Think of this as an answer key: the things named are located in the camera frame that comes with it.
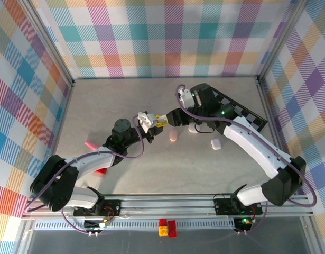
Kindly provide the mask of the aluminium mounting rail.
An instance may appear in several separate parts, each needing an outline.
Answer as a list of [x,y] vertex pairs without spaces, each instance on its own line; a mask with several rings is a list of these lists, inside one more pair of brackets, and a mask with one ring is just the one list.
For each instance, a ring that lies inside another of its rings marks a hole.
[[[213,219],[215,217],[311,217],[312,209],[291,202],[282,206],[261,202],[262,215],[216,215],[213,200],[215,198],[230,198],[229,195],[215,194],[138,194],[138,195],[104,195],[104,199],[121,200],[120,215],[116,219]],[[76,207],[66,206],[53,212],[44,206],[40,200],[30,203],[30,208],[23,213],[23,219],[58,219],[65,215],[68,219],[97,220],[104,217],[75,217]]]

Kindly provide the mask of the black electronics box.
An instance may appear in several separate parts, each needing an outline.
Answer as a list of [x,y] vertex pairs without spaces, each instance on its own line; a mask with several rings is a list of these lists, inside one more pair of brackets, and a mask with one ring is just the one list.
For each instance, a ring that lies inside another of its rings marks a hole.
[[252,224],[253,222],[249,218],[234,218],[234,226],[237,231],[248,231],[251,229]]
[[110,219],[102,219],[99,221],[89,221],[85,220],[83,223],[84,228],[99,228],[103,229],[109,226],[111,220]]

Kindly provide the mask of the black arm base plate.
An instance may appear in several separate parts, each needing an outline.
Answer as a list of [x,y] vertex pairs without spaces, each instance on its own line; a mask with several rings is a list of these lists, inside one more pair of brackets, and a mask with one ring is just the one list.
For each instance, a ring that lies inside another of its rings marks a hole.
[[260,203],[244,206],[231,198],[215,198],[213,200],[216,215],[262,215]]
[[101,200],[92,208],[76,207],[73,215],[75,217],[115,217],[120,215],[121,200]]

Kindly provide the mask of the black and white chessboard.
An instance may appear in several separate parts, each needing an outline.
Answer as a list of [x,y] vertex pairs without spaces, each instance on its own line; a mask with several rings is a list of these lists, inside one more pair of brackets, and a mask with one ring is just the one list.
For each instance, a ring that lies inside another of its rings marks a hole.
[[266,119],[264,119],[261,116],[257,115],[256,113],[254,113],[253,111],[249,110],[245,106],[237,103],[235,100],[231,99],[230,97],[228,97],[224,93],[220,92],[219,90],[217,90],[217,89],[214,88],[213,89],[213,93],[214,93],[216,99],[218,100],[218,102],[220,104],[222,104],[222,105],[231,104],[237,110],[239,110],[241,112],[242,116],[244,116],[247,119],[247,121],[251,124],[251,126],[256,131],[261,132],[261,130],[267,124],[267,120]]

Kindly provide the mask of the aluminium frame post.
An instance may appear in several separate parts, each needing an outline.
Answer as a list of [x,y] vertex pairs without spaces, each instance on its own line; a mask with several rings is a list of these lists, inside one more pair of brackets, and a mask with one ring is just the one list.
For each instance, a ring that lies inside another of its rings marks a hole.
[[274,65],[276,58],[278,57],[284,44],[287,42],[289,35],[293,31],[308,1],[309,0],[290,1],[287,10],[279,22],[279,25],[276,27],[276,31],[271,38],[270,45],[266,50],[259,66],[259,70],[257,71],[256,77],[259,84],[265,80],[268,72]]
[[18,0],[26,16],[30,19],[36,33],[43,42],[46,49],[48,49],[50,56],[52,57],[54,63],[57,65],[60,73],[63,75],[65,81],[70,84],[70,87],[74,86],[75,80],[70,73],[68,67],[64,63],[59,50],[56,48],[49,32],[47,31],[41,17],[39,16],[36,8],[34,7],[31,0]]

